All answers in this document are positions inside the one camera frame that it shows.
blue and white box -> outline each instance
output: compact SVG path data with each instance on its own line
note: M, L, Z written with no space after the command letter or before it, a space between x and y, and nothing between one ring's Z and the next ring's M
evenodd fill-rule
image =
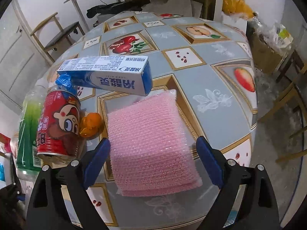
M147 56L97 56L66 60L57 71L73 85L146 96L152 88Z

door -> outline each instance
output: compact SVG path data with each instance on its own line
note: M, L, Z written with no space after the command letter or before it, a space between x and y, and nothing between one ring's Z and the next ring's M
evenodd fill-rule
M0 19L0 101L19 115L25 95L48 68L10 4Z

red can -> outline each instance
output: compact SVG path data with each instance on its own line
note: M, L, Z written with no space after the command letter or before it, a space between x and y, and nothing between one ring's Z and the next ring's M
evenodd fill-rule
M60 86L52 88L39 120L37 155L53 163L68 163L78 154L80 101Z

pink mesh scouring pad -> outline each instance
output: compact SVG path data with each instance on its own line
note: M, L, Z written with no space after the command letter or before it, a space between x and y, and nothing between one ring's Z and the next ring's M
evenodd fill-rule
M114 179L124 196L157 196L202 185L175 90L109 113L108 135Z

fruit-patterned tablecloth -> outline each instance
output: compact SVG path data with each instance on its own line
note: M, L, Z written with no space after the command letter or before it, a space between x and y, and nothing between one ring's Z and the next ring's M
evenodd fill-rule
M219 192L197 155L197 137L204 135L227 159L250 164L257 97L246 36L214 21L124 12L92 29L63 53L47 73L48 80L54 82L57 68L66 59L117 54L149 57L153 77L149 96L176 89L178 111L203 185L165 196L122 196L108 160L94 187L88 189L89 197L110 229L196 229ZM78 97L82 109L99 112L106 123L109 112L142 99L87 87L78 87ZM87 141L87 150L94 149L102 137L107 137L107 127ZM65 202L70 217L78 222L71 202Z

